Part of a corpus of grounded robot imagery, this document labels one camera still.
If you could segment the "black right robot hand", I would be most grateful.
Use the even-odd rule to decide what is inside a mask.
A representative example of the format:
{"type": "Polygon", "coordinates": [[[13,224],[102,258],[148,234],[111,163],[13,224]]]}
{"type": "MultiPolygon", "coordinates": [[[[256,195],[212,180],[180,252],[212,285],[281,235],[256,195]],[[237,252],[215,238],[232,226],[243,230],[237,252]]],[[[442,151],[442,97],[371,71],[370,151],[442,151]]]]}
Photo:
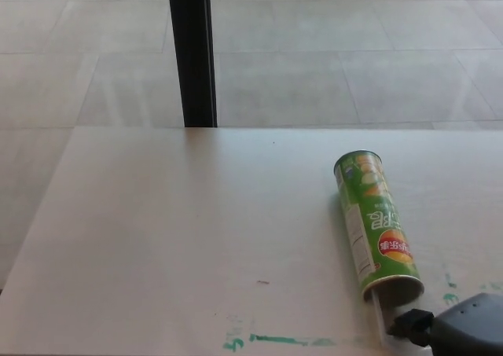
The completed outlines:
{"type": "Polygon", "coordinates": [[[502,296],[479,293],[437,316],[412,309],[397,316],[387,334],[430,347],[434,355],[501,355],[502,296]]]}

